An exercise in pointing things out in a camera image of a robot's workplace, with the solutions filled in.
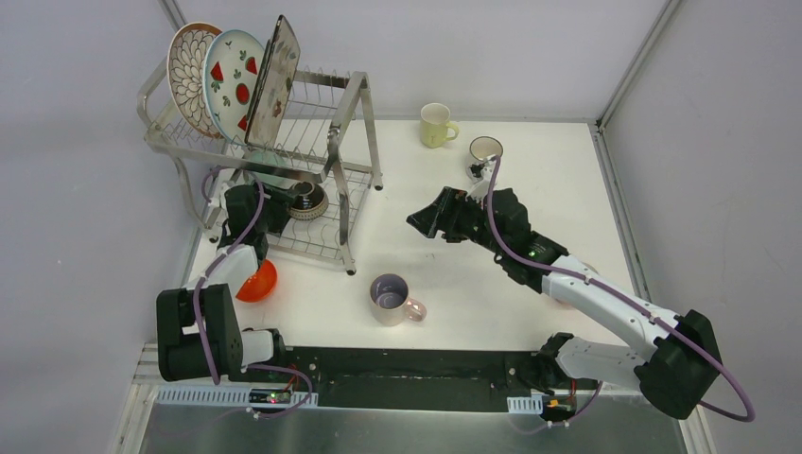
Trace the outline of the brown patterned small bowl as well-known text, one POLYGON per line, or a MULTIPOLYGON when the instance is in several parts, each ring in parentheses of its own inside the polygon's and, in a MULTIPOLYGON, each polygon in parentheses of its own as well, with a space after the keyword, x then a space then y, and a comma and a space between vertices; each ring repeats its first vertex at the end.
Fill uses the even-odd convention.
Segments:
POLYGON ((320 184, 297 182, 289 193, 294 195, 289 215, 299 221, 311 221, 321 217, 329 206, 328 196, 320 184))

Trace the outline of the mint green bowl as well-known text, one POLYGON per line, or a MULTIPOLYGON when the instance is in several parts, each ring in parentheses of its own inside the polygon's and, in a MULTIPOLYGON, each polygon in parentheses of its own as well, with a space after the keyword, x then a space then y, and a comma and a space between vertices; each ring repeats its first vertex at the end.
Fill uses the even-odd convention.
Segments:
MULTIPOLYGON (((255 150, 248 157, 249 161, 268 166, 284 166, 286 164, 282 156, 270 150, 255 150)), ((263 184, 268 184, 281 189, 289 189, 293 186, 293 180, 279 177, 272 174, 254 172, 253 175, 263 184)))

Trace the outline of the orange plastic bowl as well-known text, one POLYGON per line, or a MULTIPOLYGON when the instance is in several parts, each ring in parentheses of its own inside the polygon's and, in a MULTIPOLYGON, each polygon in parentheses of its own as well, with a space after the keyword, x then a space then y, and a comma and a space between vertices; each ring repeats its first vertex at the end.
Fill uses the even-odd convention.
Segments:
POLYGON ((265 259, 259 269, 246 279, 235 297, 245 303, 258 303, 268 298, 277 284, 277 269, 269 259, 265 259))

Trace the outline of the square flower pattern plate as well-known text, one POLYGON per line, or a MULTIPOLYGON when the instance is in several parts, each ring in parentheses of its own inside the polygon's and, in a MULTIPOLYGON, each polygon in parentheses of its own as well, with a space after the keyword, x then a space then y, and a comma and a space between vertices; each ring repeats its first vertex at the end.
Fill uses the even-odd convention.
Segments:
POLYGON ((273 148, 283 121, 301 55, 298 38, 285 15, 280 15, 254 85, 248 111, 245 143, 273 148))

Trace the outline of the watermelon pattern round plate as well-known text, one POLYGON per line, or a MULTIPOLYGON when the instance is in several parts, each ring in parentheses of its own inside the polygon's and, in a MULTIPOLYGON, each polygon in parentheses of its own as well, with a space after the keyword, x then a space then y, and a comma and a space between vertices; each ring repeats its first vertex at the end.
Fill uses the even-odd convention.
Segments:
POLYGON ((206 110, 219 134, 245 144, 248 112, 264 46, 248 32, 231 29, 211 42, 202 67, 206 110))

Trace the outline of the floral petal brown-rim plate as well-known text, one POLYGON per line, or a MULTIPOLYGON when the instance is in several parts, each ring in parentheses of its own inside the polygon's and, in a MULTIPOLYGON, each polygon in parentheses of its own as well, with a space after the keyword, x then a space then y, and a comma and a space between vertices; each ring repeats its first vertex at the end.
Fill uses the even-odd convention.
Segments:
POLYGON ((171 97, 193 129, 206 137, 220 138, 207 111, 203 95, 203 63, 212 41, 221 30, 204 22, 190 23, 174 35, 166 58, 171 97))

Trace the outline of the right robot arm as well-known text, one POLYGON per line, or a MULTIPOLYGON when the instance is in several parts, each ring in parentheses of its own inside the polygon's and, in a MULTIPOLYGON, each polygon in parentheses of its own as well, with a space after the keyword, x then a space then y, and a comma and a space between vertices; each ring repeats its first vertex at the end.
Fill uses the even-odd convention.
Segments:
POLYGON ((496 190, 490 209, 464 190, 444 187, 407 223, 427 238, 470 241, 494 255, 517 284, 566 303, 624 341, 623 346, 552 335, 536 355, 538 378, 558 388, 590 378, 637 389, 658 410, 684 420, 703 402, 722 360, 711 321, 678 315, 607 283, 568 250, 532 230, 526 207, 510 188, 496 190))

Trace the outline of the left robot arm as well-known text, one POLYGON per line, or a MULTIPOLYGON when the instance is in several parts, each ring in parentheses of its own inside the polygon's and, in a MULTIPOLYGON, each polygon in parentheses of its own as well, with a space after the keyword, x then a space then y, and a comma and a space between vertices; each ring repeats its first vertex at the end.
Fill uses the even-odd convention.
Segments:
POLYGON ((268 237, 290 220, 297 189, 263 183, 236 185, 223 194, 227 218, 217 252, 201 273, 181 288, 156 298, 158 366, 166 381, 224 375, 243 381, 255 374, 277 382, 289 365, 287 348, 275 328, 242 328, 235 301, 252 292, 270 293, 258 275, 268 269, 268 237))

